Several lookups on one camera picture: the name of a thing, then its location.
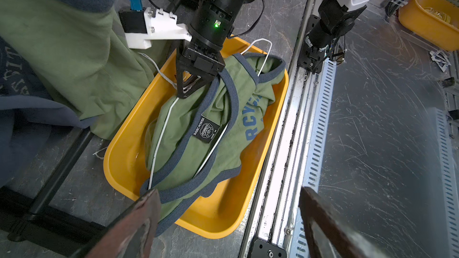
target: yellow plastic bin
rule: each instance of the yellow plastic bin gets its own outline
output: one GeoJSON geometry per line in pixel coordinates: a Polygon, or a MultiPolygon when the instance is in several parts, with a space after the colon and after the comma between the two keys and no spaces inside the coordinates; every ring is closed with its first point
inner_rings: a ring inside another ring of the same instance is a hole
{"type": "MultiPolygon", "coordinates": [[[[221,54],[228,57],[244,51],[249,43],[227,39],[221,54]]],[[[251,47],[250,52],[262,53],[251,47]]],[[[161,71],[175,77],[175,51],[161,71]]],[[[263,118],[265,129],[247,146],[240,159],[242,169],[237,177],[220,182],[208,198],[198,198],[176,224],[206,238],[218,239],[231,234],[241,223],[260,175],[264,158],[279,118],[288,88],[288,75],[273,86],[276,101],[268,106],[263,118]]],[[[176,90],[161,76],[156,76],[145,90],[107,148],[104,173],[114,189],[132,200],[139,198],[141,185],[150,177],[145,167],[144,140],[148,124],[159,115],[161,106],[176,90]]]]}
{"type": "Polygon", "coordinates": [[[403,26],[446,51],[459,49],[459,8],[447,0],[410,0],[399,9],[403,26]],[[451,17],[450,24],[430,14],[432,8],[451,17]]]}

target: gray concrete floor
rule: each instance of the gray concrete floor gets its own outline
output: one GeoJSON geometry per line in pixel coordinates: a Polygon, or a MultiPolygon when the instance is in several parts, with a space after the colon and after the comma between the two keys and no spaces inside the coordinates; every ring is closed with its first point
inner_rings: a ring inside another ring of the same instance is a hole
{"type": "Polygon", "coordinates": [[[407,31],[364,11],[338,66],[318,193],[392,257],[447,257],[436,127],[449,77],[407,31]]]}

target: black mounting bracket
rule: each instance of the black mounting bracket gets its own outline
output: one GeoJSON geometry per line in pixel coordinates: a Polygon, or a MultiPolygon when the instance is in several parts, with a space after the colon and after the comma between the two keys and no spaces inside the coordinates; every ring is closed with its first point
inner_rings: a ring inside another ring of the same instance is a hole
{"type": "Polygon", "coordinates": [[[177,70],[177,96],[186,98],[199,88],[211,83],[215,76],[225,68],[225,62],[219,51],[206,52],[197,44],[181,40],[177,48],[175,61],[177,70]],[[185,78],[183,73],[191,74],[185,78]]]}
{"type": "Polygon", "coordinates": [[[261,239],[253,242],[249,258],[287,258],[287,252],[276,245],[270,244],[261,239]]]}
{"type": "MultiPolygon", "coordinates": [[[[315,15],[311,15],[309,17],[309,20],[307,21],[306,34],[308,34],[317,24],[320,24],[320,18],[315,15]]],[[[316,66],[317,63],[323,59],[325,55],[325,50],[320,51],[318,48],[314,46],[310,47],[306,40],[308,40],[307,36],[305,36],[305,40],[303,41],[303,45],[301,46],[301,52],[298,58],[298,65],[300,67],[305,68],[309,72],[312,72],[314,66],[316,66]]],[[[320,72],[322,72],[322,65],[317,66],[315,70],[315,73],[320,72]]]]}

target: black tag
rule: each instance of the black tag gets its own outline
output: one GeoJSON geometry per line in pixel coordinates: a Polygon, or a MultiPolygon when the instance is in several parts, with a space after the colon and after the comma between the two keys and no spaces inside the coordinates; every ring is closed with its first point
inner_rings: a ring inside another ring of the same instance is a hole
{"type": "Polygon", "coordinates": [[[219,128],[218,124],[201,115],[201,120],[193,135],[205,143],[210,143],[219,128]]]}

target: metal plate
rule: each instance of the metal plate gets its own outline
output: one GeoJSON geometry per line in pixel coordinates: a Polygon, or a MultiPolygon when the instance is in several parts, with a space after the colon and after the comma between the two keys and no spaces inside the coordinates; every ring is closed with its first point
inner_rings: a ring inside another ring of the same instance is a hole
{"type": "Polygon", "coordinates": [[[273,244],[267,243],[261,239],[253,242],[252,253],[250,258],[287,258],[287,252],[273,244]]]}
{"type": "Polygon", "coordinates": [[[436,109],[437,140],[440,154],[440,165],[442,171],[443,197],[445,203],[446,231],[448,232],[449,256],[459,257],[459,232],[457,224],[459,221],[458,192],[456,175],[454,173],[454,159],[451,150],[451,140],[448,138],[446,115],[436,109]]]}
{"type": "Polygon", "coordinates": [[[319,88],[323,74],[307,75],[298,66],[307,19],[318,15],[322,0],[308,0],[300,33],[289,67],[290,85],[274,133],[270,150],[258,182],[240,258],[248,257],[253,239],[261,239],[288,249],[295,225],[301,189],[313,135],[313,121],[319,105],[319,88]]]}

